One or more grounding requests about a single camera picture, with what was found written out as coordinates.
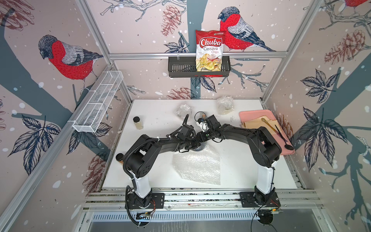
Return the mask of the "bubble wrap sheet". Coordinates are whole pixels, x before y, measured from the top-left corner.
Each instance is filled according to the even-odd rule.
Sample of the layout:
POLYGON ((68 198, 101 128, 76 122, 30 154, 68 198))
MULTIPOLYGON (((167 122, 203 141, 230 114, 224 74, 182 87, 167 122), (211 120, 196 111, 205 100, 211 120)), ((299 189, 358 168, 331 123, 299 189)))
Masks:
POLYGON ((188 105, 187 103, 180 104, 176 110, 175 115, 179 117, 180 119, 185 119, 187 115, 191 115, 192 113, 192 107, 188 105))
POLYGON ((226 115, 234 111, 234 102, 231 96, 222 96, 216 100, 217 112, 226 115))
POLYGON ((221 184, 220 154, 211 145, 202 151, 175 152, 172 165, 179 176, 188 181, 221 184))

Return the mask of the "blue yellow patterned bowl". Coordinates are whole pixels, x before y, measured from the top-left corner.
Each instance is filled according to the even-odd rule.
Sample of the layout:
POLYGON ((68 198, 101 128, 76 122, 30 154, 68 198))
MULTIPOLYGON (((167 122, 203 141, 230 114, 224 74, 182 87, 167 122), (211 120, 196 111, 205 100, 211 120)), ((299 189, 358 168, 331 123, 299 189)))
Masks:
POLYGON ((206 148, 206 146, 200 146, 200 147, 198 147, 198 148, 193 149, 193 151, 198 152, 198 151, 202 151, 202 150, 204 150, 205 148, 206 148))

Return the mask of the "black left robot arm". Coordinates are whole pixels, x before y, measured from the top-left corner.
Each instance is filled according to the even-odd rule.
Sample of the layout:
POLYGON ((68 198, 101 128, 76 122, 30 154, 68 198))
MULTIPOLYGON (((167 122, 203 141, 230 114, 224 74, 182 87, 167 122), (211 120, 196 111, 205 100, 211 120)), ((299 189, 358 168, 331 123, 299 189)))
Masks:
POLYGON ((129 205, 147 208, 152 200, 149 172, 159 154, 165 152, 188 152, 201 146, 201 142, 189 136, 168 135, 165 138, 150 138, 146 134, 134 143, 123 157, 123 170, 130 177, 134 194, 128 197, 129 205))

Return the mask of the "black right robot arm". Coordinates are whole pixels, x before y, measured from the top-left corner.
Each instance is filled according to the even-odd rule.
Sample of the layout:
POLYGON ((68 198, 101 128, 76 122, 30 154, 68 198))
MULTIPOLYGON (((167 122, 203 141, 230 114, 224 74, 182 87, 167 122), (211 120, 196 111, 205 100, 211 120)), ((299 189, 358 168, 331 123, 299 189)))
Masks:
POLYGON ((258 164, 258 180, 254 187, 255 202, 259 206, 267 205, 275 194, 273 182, 275 166, 282 152, 273 136, 264 127, 246 129, 230 124, 210 128, 205 132, 198 132, 196 135, 196 139, 200 143, 215 138, 234 140, 249 145, 251 154, 258 164))

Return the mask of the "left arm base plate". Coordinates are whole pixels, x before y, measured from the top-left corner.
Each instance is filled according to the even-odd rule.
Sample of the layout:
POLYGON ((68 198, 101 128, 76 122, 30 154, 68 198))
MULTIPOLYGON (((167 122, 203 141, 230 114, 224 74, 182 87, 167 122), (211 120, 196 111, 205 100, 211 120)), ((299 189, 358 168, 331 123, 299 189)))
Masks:
POLYGON ((164 193, 149 193, 145 198, 140 198, 133 192, 125 197, 126 206, 132 209, 163 209, 165 194, 164 193))

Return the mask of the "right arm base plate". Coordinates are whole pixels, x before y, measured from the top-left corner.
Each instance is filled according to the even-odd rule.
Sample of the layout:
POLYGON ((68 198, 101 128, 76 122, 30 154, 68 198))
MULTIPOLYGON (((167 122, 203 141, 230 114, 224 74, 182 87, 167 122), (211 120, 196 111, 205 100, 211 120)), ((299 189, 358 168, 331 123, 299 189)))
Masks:
POLYGON ((261 206, 270 208, 281 207, 278 195, 275 191, 271 191, 269 194, 260 192, 240 192, 239 196, 243 208, 259 208, 261 206))

